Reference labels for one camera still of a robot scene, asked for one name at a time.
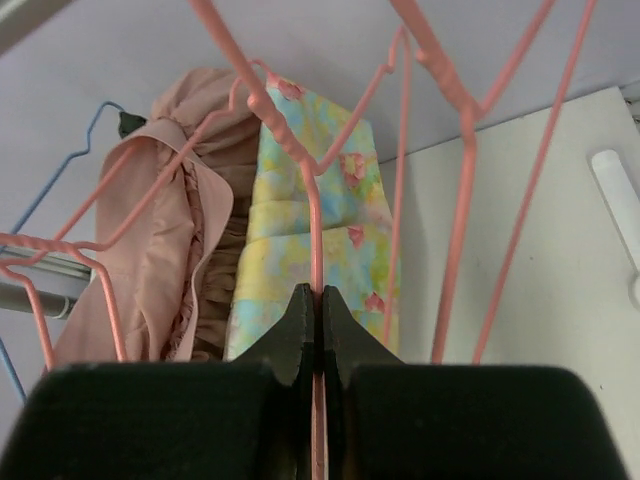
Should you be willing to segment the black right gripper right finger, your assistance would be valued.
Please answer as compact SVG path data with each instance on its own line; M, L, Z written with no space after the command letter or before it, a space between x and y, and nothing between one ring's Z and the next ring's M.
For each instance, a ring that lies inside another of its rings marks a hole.
M605 418L573 372L407 364L322 296L332 479L624 479Z

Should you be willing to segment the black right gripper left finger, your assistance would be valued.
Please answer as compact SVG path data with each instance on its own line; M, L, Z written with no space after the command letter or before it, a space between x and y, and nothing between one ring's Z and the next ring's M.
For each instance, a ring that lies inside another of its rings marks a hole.
M231 362L66 365L27 399L5 479L308 479L314 301Z

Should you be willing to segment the yellow blue tie-dye skirt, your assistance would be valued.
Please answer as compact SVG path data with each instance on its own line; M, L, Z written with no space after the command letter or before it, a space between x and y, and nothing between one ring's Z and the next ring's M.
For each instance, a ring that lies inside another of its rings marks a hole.
M322 158L350 111L278 77L266 85L296 138ZM316 179L322 210L324 281L339 289L352 316L391 352L399 349L400 278L391 276L392 214L371 125L360 120ZM224 357L231 361L284 314L296 285L311 278L310 210L298 164L260 130L257 173L231 305Z

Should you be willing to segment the pink hanger of white skirt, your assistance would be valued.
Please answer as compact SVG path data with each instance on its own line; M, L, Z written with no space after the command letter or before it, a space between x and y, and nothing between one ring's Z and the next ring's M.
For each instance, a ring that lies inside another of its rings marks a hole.
M537 184L515 251L508 248L527 195L550 105L585 10L582 1L433 1L420 11L460 86L480 108L476 157L464 159L456 110L422 66L413 69L401 220L400 354L439 351L469 362L522 363L551 323L555 215Z

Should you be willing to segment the pink hanger of tie-dye skirt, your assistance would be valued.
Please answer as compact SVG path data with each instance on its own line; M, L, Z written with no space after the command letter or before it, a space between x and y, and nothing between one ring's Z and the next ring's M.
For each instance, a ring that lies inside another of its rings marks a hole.
M281 146L282 150L299 165L305 184L305 179L311 179L309 160L313 157L294 136L283 115L275 107L270 96L266 93L262 81L254 72L252 62L246 59L243 51L236 43L213 3L210 1L194 1L191 6L212 39L235 68L239 79L247 86L250 92L247 100L249 108L271 130L274 139ZM477 101L460 80L454 64L446 55L418 4L414 1L395 1L392 6L401 18L403 22L402 26L406 28L409 35L411 42L411 66L414 62L422 65L431 75L446 101L458 112L464 145L458 198L438 308L434 345L432 348L433 361L441 362L449 327L475 178L477 155L475 124L477 121L483 119L500 99L554 4L551 1L545 1L541 4L507 63L502 68L493 86L482 101ZM311 289L316 302L321 300L323 287L323 278L322 281L317 284L316 288L312 286L311 271Z

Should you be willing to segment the pink hanger of red skirt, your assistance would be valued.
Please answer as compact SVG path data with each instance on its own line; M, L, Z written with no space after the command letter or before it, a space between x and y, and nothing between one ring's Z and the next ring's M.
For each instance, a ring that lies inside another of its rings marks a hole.
M400 226L401 215L403 206L403 185L404 185L404 170L405 170L405 156L406 156L406 143L407 143L407 127L409 120L409 101L411 94L411 42L409 35L405 27L398 28L393 36L391 45L389 47L388 59L385 63L378 66L373 78L371 79L368 87L366 88L363 96L359 100L353 115L346 123L345 127L341 131L340 135L336 138L335 142L328 149L326 155L317 163L313 158L309 160L309 170L311 171L311 179L305 179L307 186L309 205L310 205L310 230L311 230L311 271L312 271L312 286L317 287L317 284L322 281L323 278L323 253L322 253L322 227L321 227L321 213L319 205L319 193L317 192L317 186L315 184L315 178L323 174L328 167L334 162L342 146L351 135L356 123L360 120L362 114L368 107L374 93L376 92L384 75L391 75L395 72L396 57L398 47L402 46L403 52L403 76L401 87L401 111L400 111L400 127L398 132L397 143L397 156L396 156L396 171L395 171L395 189L394 189L394 213L392 217L392 229L391 229L391 250L390 250L390 267L388 273L388 291L387 299L384 301L384 330L383 330L383 343L389 347L391 345L391 327L392 327L392 315L394 311L394 289L396 286L396 271L398 266L398 260L400 255Z

